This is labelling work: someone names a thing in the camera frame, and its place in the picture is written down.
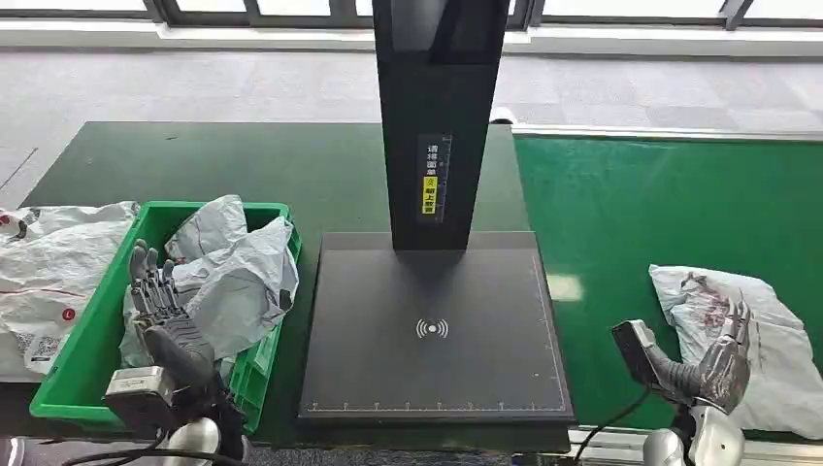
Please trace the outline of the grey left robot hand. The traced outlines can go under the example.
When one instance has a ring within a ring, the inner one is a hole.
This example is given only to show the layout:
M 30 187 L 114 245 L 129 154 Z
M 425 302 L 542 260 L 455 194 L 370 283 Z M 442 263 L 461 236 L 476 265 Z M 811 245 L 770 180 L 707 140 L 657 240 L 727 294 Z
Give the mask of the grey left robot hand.
M 175 263 L 138 239 L 129 258 L 129 295 L 138 313 L 134 327 L 152 362 L 183 386 L 204 387 L 216 375 L 214 349 L 183 308 Z

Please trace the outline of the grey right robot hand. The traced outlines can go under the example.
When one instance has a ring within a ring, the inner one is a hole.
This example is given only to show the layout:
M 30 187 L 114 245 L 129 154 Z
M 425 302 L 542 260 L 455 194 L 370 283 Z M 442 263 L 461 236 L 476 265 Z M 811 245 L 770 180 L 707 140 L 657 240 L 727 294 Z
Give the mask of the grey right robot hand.
M 750 380 L 750 318 L 745 302 L 731 301 L 720 335 L 697 364 L 670 359 L 649 338 L 642 348 L 654 374 L 654 389 L 677 404 L 708 404 L 725 414 L 733 411 Z

